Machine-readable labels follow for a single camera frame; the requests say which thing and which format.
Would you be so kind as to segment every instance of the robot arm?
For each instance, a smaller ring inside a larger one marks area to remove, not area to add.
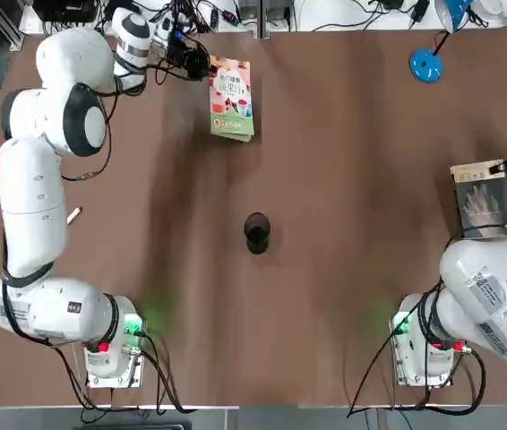
[[[439,297],[437,313],[443,328],[507,362],[507,239],[451,245],[441,259],[441,276],[445,291],[457,304],[446,298],[448,294]]]
[[[135,21],[130,15],[120,22]],[[118,58],[129,50],[122,45],[126,50],[119,50],[113,64],[112,51],[96,31],[72,29],[44,40],[37,67],[45,88],[7,96],[2,117],[7,141],[0,149],[0,327],[41,342],[81,341],[90,381],[115,387],[128,386],[134,374],[140,375],[142,345],[134,334],[142,330],[142,319],[127,298],[81,280],[53,277],[51,268],[67,241],[61,159],[100,151],[107,125],[93,90],[114,90],[113,69],[120,70]],[[135,61],[130,56],[122,64]],[[118,79],[128,80],[130,88],[143,76]]]
[[[393,340],[400,385],[425,385],[426,344],[426,384],[430,386],[441,386],[447,380],[452,346],[458,340],[469,340],[507,362],[507,239],[459,241],[443,254],[440,271],[443,289],[421,301]],[[420,294],[407,296],[392,327],[421,298]],[[428,322],[426,318],[423,322],[419,309],[424,315],[432,315]]]

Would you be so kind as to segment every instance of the table surface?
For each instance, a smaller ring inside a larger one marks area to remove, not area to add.
[[[65,184],[67,211],[83,213],[55,272],[134,301],[166,337],[186,405],[343,405],[342,375],[353,395],[400,300],[438,277],[456,231],[449,166],[507,157],[507,29],[451,37],[428,85],[408,55],[433,36],[204,38],[212,54],[252,62],[255,138],[210,135],[207,82],[150,79],[120,98],[107,170]],[[13,54],[0,103],[39,86],[37,44]],[[64,159],[63,171],[105,157]],[[254,211],[272,224],[260,256],[243,234]],[[0,215],[0,270],[1,231]],[[507,404],[507,365],[484,358],[484,403]],[[433,401],[469,403],[465,379]],[[116,403],[152,404],[155,381],[147,366]],[[383,356],[359,404],[391,403],[390,387]],[[396,401],[419,395],[397,389]],[[0,329],[0,406],[73,404],[56,354]]]
[[[140,0],[138,3],[150,9],[158,10],[169,0]],[[409,10],[417,0],[403,0],[401,6],[402,11]],[[503,12],[499,15],[486,15],[482,16],[485,21],[489,23],[489,29],[497,29],[507,26],[507,0],[500,0],[503,6]],[[230,12],[235,10],[233,0],[212,0],[220,9],[226,9]],[[327,31],[346,31],[346,30],[362,30],[365,24],[356,25],[356,23],[365,22],[370,13],[366,11],[374,11],[376,4],[369,4],[366,0],[294,0],[293,2],[295,16],[293,20],[293,28],[295,31],[311,31],[323,24],[336,23],[343,24],[345,27],[328,26],[324,30]],[[211,13],[211,6],[204,2],[198,3],[198,9],[204,17],[209,19]],[[141,8],[142,14],[149,19],[154,15],[154,12]],[[367,25],[368,30],[410,30],[411,13],[401,13],[398,11],[390,11],[389,13],[380,16]],[[252,24],[253,20],[245,20],[246,24],[239,24],[236,27],[228,24],[223,20],[219,20],[219,27],[215,29],[216,32],[236,32],[236,31],[252,31],[256,32],[256,26]],[[465,29],[478,28],[472,22],[463,22],[461,24]],[[268,23],[267,29],[270,32],[288,31],[288,25],[284,21],[276,21]],[[443,25],[439,21],[436,10],[433,4],[430,4],[423,20],[416,23],[413,30],[442,30]],[[28,35],[42,35],[42,21],[34,12],[31,6],[25,6],[19,30]],[[47,25],[47,31],[56,32],[50,25]]]

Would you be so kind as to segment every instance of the black cable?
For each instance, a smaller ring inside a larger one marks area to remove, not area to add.
[[[373,13],[375,13],[375,12],[377,12],[377,9],[378,9],[378,7],[379,7],[379,5],[380,5],[380,4],[377,4],[377,6],[375,7],[375,9],[374,9],[373,11],[367,11],[367,10],[365,9],[365,7],[364,7],[361,3],[359,3],[357,0],[350,0],[350,1],[351,1],[351,3],[354,3],[354,4],[356,4],[357,6],[359,6],[363,12],[365,12],[365,13],[369,13],[370,15],[371,15],[371,14],[373,14]]]
[[[156,22],[159,20],[163,14],[165,14],[167,11],[172,9],[172,3],[165,4],[162,9],[160,9],[154,16],[152,16],[148,21],[149,22]]]
[[[411,12],[413,9],[415,9],[415,6],[417,6],[417,4],[413,4],[411,7],[409,7],[408,9],[406,10],[402,10],[402,9],[392,9],[393,11],[397,11],[397,12],[401,12],[401,13],[404,13],[404,14],[408,14],[409,12]]]
[[[163,61],[164,61],[164,58],[162,58],[162,59],[158,62],[157,67],[154,67],[154,81],[156,81],[156,83],[157,83],[158,85],[162,85],[162,84],[166,81],[166,78],[168,77],[168,74],[169,74],[169,71],[170,71],[170,69],[169,69],[169,68],[168,68],[168,69],[166,69],[166,70],[164,71],[164,77],[162,77],[162,80],[161,80],[160,82],[158,81],[158,70],[162,70],[162,69],[161,69],[161,67],[160,67],[160,65],[162,64],[162,62],[163,62]]]
[[[441,280],[439,279],[438,283],[434,287],[432,287],[427,292],[425,292],[425,295],[433,293],[440,286],[441,286]],[[405,321],[418,309],[420,303],[421,303],[421,301],[419,300],[413,306],[413,308],[408,312],[407,316],[405,318],[403,318],[399,322],[399,324],[397,324],[397,326],[395,326],[395,328],[392,330],[391,334],[387,337],[387,339],[385,340],[385,342],[381,345],[381,347],[379,348],[379,350],[377,351],[377,353],[374,355],[373,360],[371,360],[371,363],[369,363],[369,366],[367,367],[367,370],[365,371],[365,374],[361,378],[361,383],[359,383],[359,386],[357,387],[357,392],[355,394],[355,397],[353,398],[353,401],[351,402],[351,406],[349,408],[349,413],[348,413],[347,417],[350,417],[351,415],[354,414],[353,409],[355,408],[355,405],[357,404],[357,399],[359,398],[359,394],[360,394],[361,390],[363,389],[363,385],[365,384],[365,380],[367,379],[367,376],[369,376],[369,373],[371,372],[371,369],[373,368],[373,365],[377,361],[377,358],[379,358],[379,356],[381,355],[382,351],[385,349],[385,347],[387,346],[387,344],[391,341],[392,337],[395,336],[395,334],[397,334],[399,332],[400,326],[403,325],[405,323]]]
[[[464,228],[460,234],[457,234],[455,236],[451,236],[449,238],[449,240],[447,241],[447,244],[444,247],[444,250],[446,250],[449,247],[449,245],[452,243],[452,241],[455,238],[462,237],[462,235],[465,232],[467,232],[467,231],[474,230],[474,229],[499,228],[499,227],[507,228],[507,225],[506,224],[485,224],[485,225],[482,225],[482,226],[474,226],[474,227]],[[355,405],[357,404],[357,399],[359,397],[359,393],[363,389],[363,385],[365,384],[365,380],[367,379],[367,376],[371,372],[371,369],[373,368],[373,365],[375,364],[375,362],[377,361],[377,359],[379,358],[379,356],[381,355],[382,351],[385,349],[385,347],[387,346],[387,344],[391,341],[392,337],[395,336],[395,334],[397,334],[397,332],[399,331],[400,326],[419,308],[420,305],[422,305],[422,302],[424,300],[426,300],[426,298],[430,294],[432,294],[433,292],[438,291],[440,289],[442,283],[443,283],[443,280],[441,278],[439,278],[439,281],[436,283],[436,285],[434,285],[434,287],[432,287],[431,289],[429,289],[428,291],[426,291],[421,296],[421,298],[419,299],[419,301],[408,312],[407,316],[400,321],[400,323],[389,334],[389,337],[386,339],[386,341],[381,345],[381,347],[379,348],[379,350],[377,351],[377,353],[374,355],[373,359],[371,360],[369,366],[367,367],[367,369],[365,371],[365,374],[361,378],[361,382],[360,382],[359,386],[357,387],[357,392],[355,394],[355,397],[353,398],[353,401],[351,401],[351,404],[349,406],[349,412],[347,414],[347,418],[349,418],[351,415],[355,415],[355,414],[357,414],[359,412],[364,412],[364,411],[370,409],[370,408],[355,409]],[[433,308],[431,307],[431,313],[429,314],[429,321],[430,321],[431,316],[432,316],[432,311],[433,311]],[[425,348],[425,383],[426,383],[426,379],[427,379],[426,378],[426,368],[427,368],[427,365],[426,365],[427,352],[426,351],[427,350]],[[482,360],[480,360],[480,357],[477,357],[477,360],[479,360],[479,364],[482,361]],[[481,366],[481,371],[483,373],[483,375],[481,377],[484,377],[486,375],[486,370],[484,369],[484,363]],[[443,410],[445,410],[445,412],[443,412],[443,413],[444,414],[448,414],[448,415],[467,415],[468,413],[471,413],[472,411],[474,411],[475,408],[480,404],[480,401],[482,400],[482,396],[484,395],[484,389],[486,387],[486,379],[482,379],[482,381],[483,382],[481,383],[481,387],[479,389],[479,395],[477,396],[477,399],[473,402],[473,405],[471,405],[470,408],[464,409],[464,412],[463,411],[449,411],[448,409],[443,409]],[[421,405],[423,404],[423,402],[421,402],[421,404],[419,404],[419,405],[416,405],[415,407],[389,408],[389,410],[420,410],[420,409],[429,409],[429,407],[427,407],[427,406],[422,406],[421,407]]]
[[[373,24],[375,21],[377,21],[379,18],[381,18],[383,15],[386,15],[388,12],[383,12],[382,10],[377,12],[379,13],[377,16],[375,16],[370,22],[367,23],[367,25],[362,29],[362,31],[365,31],[369,28],[371,24]]]
[[[85,411],[85,410],[87,410],[87,409],[82,408],[82,410],[81,410],[81,422],[82,422],[83,424],[94,424],[94,423],[97,423],[97,422],[99,422],[102,418],[104,418],[104,417],[107,415],[107,413],[108,413],[108,411],[106,411],[106,412],[104,412],[101,416],[96,417],[96,418],[94,418],[94,419],[92,419],[92,420],[90,420],[90,421],[89,421],[89,420],[87,420],[87,419],[84,419],[84,411]]]
[[[371,427],[369,426],[369,418],[367,417],[367,411],[365,411],[365,424],[367,424],[367,430],[371,430]]]
[[[107,123],[110,122],[110,119],[112,118],[112,115],[114,115],[114,111],[116,109],[116,103],[118,101],[118,95],[116,94],[114,96],[114,102],[112,103],[112,108],[110,109],[110,113],[108,114]]]
[[[452,381],[452,377],[457,373],[457,369],[459,368],[460,363],[462,363],[462,358],[464,356],[465,356],[464,354],[460,354],[459,359],[457,360],[457,362],[455,363],[455,365],[452,367],[451,372],[449,373],[449,377],[444,380],[444,383],[442,383],[441,385],[439,385],[439,388],[446,387],[447,383],[449,383],[450,381]]]
[[[116,100],[117,99],[118,99],[118,96],[116,96],[116,98],[115,98],[115,104],[113,106],[113,112],[112,113],[114,113],[114,108],[116,107]],[[69,177],[69,176],[61,175],[61,177],[65,181],[80,182],[80,181],[86,181],[88,179],[92,179],[93,177],[98,176],[102,172],[104,172],[104,170],[108,166],[108,162],[110,161],[110,155],[112,154],[112,130],[110,129],[110,123],[109,123],[110,118],[107,115],[107,110],[104,107],[104,103],[102,102],[102,100],[100,101],[100,107],[102,109],[102,115],[104,117],[104,122],[105,122],[105,125],[106,125],[107,136],[108,136],[108,152],[107,152],[107,157],[104,160],[104,164],[102,164],[102,167],[100,169],[98,169],[98,170],[94,170],[94,171],[91,171],[91,172],[86,172],[86,173],[83,173],[82,175],[79,175],[79,176]]]
[[[164,384],[164,388],[166,390],[166,394],[168,395],[168,398],[170,400],[170,402],[172,403],[172,405],[174,406],[174,408],[176,408],[176,410],[178,412],[180,412],[181,414],[192,414],[194,413],[197,409],[186,409],[184,408],[181,404],[180,404],[180,400],[178,399],[178,397],[176,395],[174,395],[174,393],[172,392],[172,389],[170,388],[170,384],[168,382],[168,379],[167,377],[164,375],[164,372],[162,372],[162,369],[160,368],[158,362],[150,355],[148,354],[146,351],[143,351],[142,352],[142,356],[144,358],[146,358],[150,364],[152,366],[154,366],[154,368],[156,369],[156,371],[158,372],[158,377],[159,379],[162,381],[162,383]]]
[[[154,357],[156,358],[156,364],[159,366],[159,355],[158,355],[158,349],[156,348],[156,344],[154,343],[154,340],[144,333],[143,337],[147,339],[151,346],[152,350],[154,351]],[[164,399],[164,396],[160,397],[160,378],[157,378],[156,382],[157,388],[156,388],[156,413],[158,415],[164,415],[166,413],[166,410],[162,411],[160,409],[160,405],[162,404],[162,401]]]
[[[478,27],[482,27],[483,29],[488,28],[488,22],[483,20],[478,14],[472,10],[472,7],[467,7],[467,15],[468,20],[471,21],[473,24],[476,24]]]
[[[201,29],[197,25],[196,25],[196,29],[198,30],[198,32],[200,32],[200,30],[203,30],[203,32],[205,32],[205,33],[213,33],[214,30],[211,29],[210,24],[206,21],[206,19],[203,17],[202,12],[198,8],[198,6],[200,5],[200,3],[201,2],[205,2],[205,1],[206,0],[198,0],[198,3],[194,3],[193,0],[192,0],[194,14],[196,15],[196,18],[198,18],[198,15],[199,15],[199,18],[202,19],[202,23],[203,23],[203,27]],[[219,8],[215,4],[213,4],[212,2],[207,2],[206,4],[210,4],[210,6],[214,10],[217,11],[218,15],[221,15],[221,11],[219,10]]]
[[[134,2],[132,1],[132,4],[136,4],[138,7],[141,7],[142,9],[148,11],[148,12],[161,12],[163,8],[160,9],[152,9],[151,7],[148,7],[142,3]]]
[[[439,43],[440,43],[440,42],[437,42],[437,41],[436,41],[436,38],[438,38],[440,34],[446,35],[447,33],[448,33],[448,31],[447,31],[447,30],[441,30],[441,31],[437,32],[437,33],[434,35],[434,37],[433,37],[433,42],[434,42],[434,46],[435,46],[435,47],[438,47],[438,46],[439,46]]]
[[[360,25],[367,24],[369,22],[369,20],[371,20],[371,17],[367,18],[366,20],[364,20],[362,22],[356,22],[354,24],[335,24],[335,23],[323,24],[323,25],[320,25],[319,27],[316,27],[312,31],[318,31],[318,30],[324,29],[325,27],[341,27],[344,29],[348,29],[348,28],[352,28],[352,27],[359,27]]]
[[[296,15],[296,0],[291,0],[291,9],[293,10],[293,21],[296,24],[296,31],[298,29],[297,27],[297,15]]]
[[[483,397],[485,396],[485,389],[486,389],[486,366],[485,362],[481,358],[481,356],[473,349],[470,352],[470,355],[474,357],[478,365],[480,367],[480,386],[478,387],[478,395],[475,401],[472,402],[469,408],[462,409],[462,410],[450,410],[450,409],[443,409],[443,408],[437,408],[436,406],[425,406],[426,410],[431,410],[433,412],[438,412],[439,414],[443,415],[452,415],[455,417],[461,417],[464,415],[468,415],[473,413],[479,406],[480,403],[483,400]]]
[[[438,300],[440,295],[441,295],[441,286],[439,286],[439,288],[434,292],[434,301]],[[422,303],[421,303],[421,306],[418,308],[418,312],[417,312],[417,315],[419,318],[419,327],[423,327],[423,323],[425,322],[425,304],[426,304],[427,299],[428,299],[428,296],[421,297]],[[421,402],[417,405],[419,408],[424,407],[428,403],[428,401],[431,397],[431,391],[429,390],[429,384],[428,384],[428,380],[429,380],[429,374],[428,374],[428,372],[429,372],[428,371],[428,369],[429,369],[428,333],[431,330],[431,321],[433,320],[433,310],[434,310],[434,307],[431,306],[431,311],[429,312],[428,320],[426,320],[425,330],[423,331],[423,329],[421,329],[421,331],[423,332],[423,335],[425,337],[425,399],[423,402]]]
[[[405,415],[405,412],[403,412],[402,410],[399,410],[399,413],[403,416],[403,418],[405,418],[405,421],[407,421],[407,426],[408,426],[408,430],[413,430],[413,426],[411,425],[411,423],[408,421],[408,418],[407,416]]]

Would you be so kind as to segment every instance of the black cup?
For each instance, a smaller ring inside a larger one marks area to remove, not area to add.
[[[260,212],[251,214],[244,223],[245,243],[250,253],[263,254],[270,245],[271,225],[268,217]]]

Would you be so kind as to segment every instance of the cable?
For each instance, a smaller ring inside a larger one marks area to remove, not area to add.
[[[474,227],[470,227],[470,228],[464,228],[462,230],[462,232],[460,234],[457,234],[455,236],[451,236],[449,238],[449,240],[447,241],[447,244],[446,246],[444,247],[444,250],[446,250],[449,245],[452,243],[452,241],[455,239],[455,238],[458,238],[458,237],[461,237],[462,234],[464,234],[465,232],[467,231],[470,231],[470,230],[473,230],[473,229],[482,229],[482,228],[499,228],[499,227],[504,227],[504,228],[507,228],[507,224],[485,224],[485,225],[482,225],[482,226],[474,226]],[[363,377],[361,378],[361,382],[359,383],[359,386],[357,387],[357,392],[355,394],[355,397],[354,399],[350,402],[350,406],[349,406],[349,412],[347,414],[347,418],[349,418],[351,415],[355,415],[359,412],[364,412],[370,408],[361,408],[361,409],[355,409],[355,405],[357,404],[357,399],[359,397],[359,393],[361,392],[361,390],[363,389],[363,385],[365,384],[365,380],[367,379],[367,376],[369,375],[369,373],[371,372],[371,369],[373,368],[373,365],[374,363],[377,361],[377,359],[379,358],[379,356],[381,355],[382,351],[385,349],[385,347],[387,346],[387,344],[391,341],[392,337],[395,336],[395,334],[397,334],[397,332],[399,331],[399,328],[400,326],[420,307],[424,307],[423,303],[424,301],[426,301],[426,298],[434,293],[434,292],[437,292],[440,290],[441,288],[441,285],[443,284],[443,280],[441,278],[439,278],[439,281],[434,285],[434,287],[432,287],[431,289],[429,289],[428,291],[426,291],[422,296],[421,298],[419,299],[419,301],[413,306],[413,308],[408,312],[407,316],[405,316],[399,324],[397,324],[397,326],[392,330],[392,332],[389,334],[389,337],[385,340],[385,342],[381,345],[381,347],[379,348],[379,350],[377,351],[377,353],[374,355],[373,359],[371,360],[369,366],[367,367],[367,369],[365,370],[365,374],[363,375]],[[429,314],[429,322],[431,321],[431,318],[432,318],[432,311],[433,311],[433,307],[431,306],[431,313]],[[426,381],[427,381],[427,374],[426,374],[426,370],[427,370],[427,342],[425,343],[425,384],[426,384]],[[481,365],[481,362],[482,362],[482,359],[480,359],[480,356],[475,352],[475,357],[477,358],[479,364]],[[435,408],[435,407],[427,407],[425,406],[423,403],[427,403],[428,402],[428,397],[429,395],[427,393],[430,394],[430,391],[428,391],[428,387],[425,386],[425,400],[423,400],[423,402],[421,402],[419,405],[416,405],[415,407],[402,407],[402,408],[390,408],[390,410],[420,410],[420,409],[429,409],[429,410],[433,410],[435,412],[441,412],[445,415],[467,415],[471,412],[473,412],[477,407],[478,405],[480,404],[480,401],[482,400],[482,397],[484,395],[484,390],[485,390],[485,387],[486,387],[486,370],[485,370],[485,366],[484,366],[484,363],[482,363],[481,365],[481,386],[479,388],[479,393],[477,395],[477,398],[475,399],[475,401],[473,401],[473,404],[471,405],[470,408],[467,408],[467,409],[463,409],[461,411],[458,411],[458,410],[455,410],[455,411],[450,411],[448,409],[442,409],[442,410],[437,410],[438,408]]]
[[[408,426],[408,430],[413,430],[413,426],[411,425],[411,423],[408,421],[408,418],[407,416],[405,415],[405,412],[403,412],[402,410],[398,409],[399,413],[403,416],[403,418],[405,418],[405,421],[407,421],[407,426]]]
[[[296,0],[291,0],[291,9],[293,11],[293,21],[296,24],[296,31],[297,31]]]
[[[209,23],[206,21],[206,19],[203,17],[203,14],[202,12],[200,11],[200,8],[198,7],[200,5],[201,2],[204,2],[206,4],[209,4],[211,6],[212,9],[214,9],[215,11],[217,11],[218,14],[221,14],[221,11],[219,10],[219,8],[213,4],[212,2],[206,2],[206,0],[198,0],[198,3],[194,3],[193,0],[192,0],[192,5],[194,7],[194,13],[196,13],[197,15],[199,15],[199,17],[202,19],[202,23],[204,25],[203,27],[203,30],[205,30],[206,33],[213,33],[214,30],[211,29]]]
[[[324,29],[325,27],[341,27],[344,29],[348,29],[348,28],[352,28],[352,27],[359,27],[360,25],[367,24],[369,22],[369,20],[371,20],[371,17],[367,18],[366,20],[364,20],[362,22],[356,22],[354,24],[334,24],[334,23],[323,24],[323,25],[320,25],[319,27],[313,29],[312,31],[318,31],[318,30]]]
[[[170,9],[172,9],[172,3],[165,4],[164,7],[162,7],[162,9],[160,9],[158,12],[156,12],[156,14],[154,16],[152,16],[148,21],[149,22],[156,22],[157,20],[159,20],[162,17],[163,14],[165,14]]]
[[[367,23],[367,25],[362,29],[362,31],[365,31],[369,28],[371,24],[373,24],[375,21],[377,21],[379,18],[381,18],[383,15],[386,15],[388,12],[378,11],[379,13],[377,16],[375,16],[370,22]]]
[[[154,67],[154,81],[156,81],[156,83],[158,85],[162,85],[166,81],[166,78],[168,77],[168,74],[169,74],[169,71],[170,71],[170,68],[166,69],[164,71],[164,77],[162,78],[162,80],[160,82],[158,82],[158,70],[163,70],[160,67],[160,65],[162,64],[163,61],[164,61],[164,58],[160,59],[160,61],[158,62],[157,66]]]
[[[436,47],[438,47],[438,46],[439,46],[439,43],[440,43],[440,42],[437,42],[437,41],[436,41],[436,38],[438,38],[440,34],[443,34],[443,36],[445,36],[445,35],[447,35],[448,33],[449,33],[449,32],[448,32],[447,30],[441,30],[441,31],[437,32],[437,33],[434,35],[434,37],[433,37],[433,42],[434,42],[434,47],[435,47],[435,48],[436,48]]]
[[[112,118],[112,115],[114,115],[114,111],[116,109],[116,103],[118,101],[118,95],[116,94],[114,96],[114,102],[112,103],[112,108],[110,109],[110,113],[108,114],[108,118],[107,118],[107,124],[110,122],[110,118]]]
[[[94,423],[100,421],[102,418],[104,418],[107,415],[107,413],[108,413],[108,411],[106,411],[101,416],[96,417],[96,418],[92,419],[91,421],[89,421],[89,420],[84,419],[84,411],[85,410],[87,410],[87,409],[82,408],[82,411],[81,411],[81,422],[83,424],[94,424]]]
[[[365,13],[370,13],[370,14],[371,14],[371,13],[375,13],[375,12],[377,12],[377,9],[379,8],[379,5],[380,5],[380,3],[377,3],[377,6],[375,7],[375,9],[374,9],[373,11],[367,11],[367,10],[365,9],[365,7],[364,7],[361,3],[359,3],[357,0],[350,0],[350,1],[351,1],[351,3],[354,3],[354,4],[356,4],[357,6],[359,6],[363,12],[365,12]]]
[[[464,354],[460,354],[459,359],[457,360],[457,362],[455,363],[455,365],[452,367],[451,372],[449,373],[449,377],[444,380],[444,383],[442,383],[441,385],[439,385],[439,388],[446,387],[447,384],[450,381],[452,381],[452,377],[454,376],[454,374],[456,374],[457,369],[459,368],[460,363],[462,363],[462,358],[463,357],[464,357]]]
[[[117,101],[117,99],[118,99],[118,96],[115,97],[115,102],[113,104],[112,112],[111,113],[114,113],[114,109],[116,108],[116,101]],[[104,160],[104,164],[102,164],[102,167],[100,169],[98,169],[98,170],[94,170],[94,171],[91,171],[91,172],[86,172],[86,173],[83,173],[82,175],[79,175],[79,176],[69,177],[69,176],[61,175],[61,177],[65,181],[80,182],[80,181],[86,181],[88,179],[92,179],[93,177],[98,176],[102,172],[104,172],[104,170],[108,166],[108,162],[110,161],[110,155],[112,154],[112,130],[110,129],[110,123],[109,123],[110,118],[107,115],[107,110],[104,107],[104,103],[102,102],[102,100],[100,101],[100,107],[102,109],[102,115],[104,117],[104,122],[106,124],[106,130],[107,130],[107,136],[108,136],[108,153],[107,153],[106,159]]]
[[[159,355],[158,355],[158,349],[156,348],[156,344],[154,343],[154,340],[146,335],[144,333],[143,337],[145,339],[148,339],[152,346],[152,350],[154,351],[154,357],[156,358],[156,365],[159,366]],[[166,394],[166,389],[162,393],[162,397],[160,397],[160,378],[157,378],[156,382],[157,388],[156,388],[156,414],[158,415],[164,415],[166,413],[166,410],[161,410],[160,405],[162,404],[162,401],[164,400],[164,394]]]
[[[367,430],[371,430],[371,427],[369,426],[369,418],[367,417],[367,411],[365,411],[365,424],[367,424]]]
[[[142,9],[144,9],[144,10],[146,10],[148,12],[162,12],[162,9],[163,9],[163,8],[152,9],[152,8],[150,8],[150,7],[142,4],[142,3],[138,3],[138,2],[134,2],[134,1],[132,1],[132,4],[136,4],[138,7],[141,7]]]
[[[172,405],[174,405],[174,408],[176,408],[176,410],[178,412],[180,412],[181,414],[185,414],[185,415],[188,415],[188,414],[192,414],[194,413],[197,409],[186,409],[184,408],[181,404],[180,404],[180,400],[178,399],[178,397],[172,392],[172,388],[170,388],[170,384],[168,382],[168,378],[164,375],[164,372],[162,372],[162,369],[160,368],[159,366],[159,363],[157,360],[155,360],[150,354],[148,354],[146,351],[143,351],[142,352],[142,356],[144,358],[146,358],[151,365],[154,366],[154,368],[156,369],[156,372],[158,372],[158,377],[159,379],[162,381],[162,383],[164,384],[164,388],[166,390],[166,394],[168,395],[168,398],[170,400],[170,402],[172,403]]]
[[[450,410],[450,409],[443,409],[443,408],[437,408],[435,406],[426,406],[425,409],[432,410],[433,412],[438,412],[439,414],[443,415],[451,415],[455,417],[461,417],[464,415],[468,415],[473,413],[479,406],[480,403],[483,400],[483,397],[485,396],[485,389],[486,389],[486,366],[485,362],[481,358],[481,356],[473,349],[470,351],[470,355],[474,357],[478,365],[480,367],[480,386],[478,387],[478,395],[475,401],[472,402],[469,408],[462,409],[462,410]]]
[[[434,291],[436,291],[441,286],[441,282],[442,281],[439,279],[439,281],[437,282],[437,284],[434,287],[432,287],[427,292],[425,292],[425,295],[431,294]],[[361,393],[361,390],[363,389],[363,385],[365,384],[365,380],[367,379],[367,376],[369,376],[369,373],[371,372],[371,369],[373,368],[373,365],[377,361],[377,358],[379,358],[379,356],[381,355],[382,351],[385,349],[385,347],[387,346],[387,344],[391,341],[391,338],[393,336],[395,336],[395,334],[397,334],[399,332],[400,326],[403,325],[405,323],[405,321],[418,309],[420,303],[421,303],[421,301],[419,300],[413,306],[413,308],[408,312],[407,316],[405,318],[403,318],[399,322],[399,324],[397,324],[397,326],[392,330],[392,332],[389,335],[389,337],[387,337],[387,339],[385,340],[385,342],[381,345],[381,347],[379,348],[379,350],[377,351],[377,353],[374,355],[373,360],[371,360],[371,363],[369,363],[369,366],[367,367],[367,370],[365,371],[365,374],[361,378],[361,383],[359,383],[359,386],[357,387],[357,392],[355,394],[355,397],[353,398],[353,401],[351,402],[351,406],[349,408],[349,413],[347,414],[347,417],[350,417],[354,413],[357,413],[357,411],[354,412],[353,409],[355,408],[355,405],[357,403],[357,399],[359,398],[359,394]]]

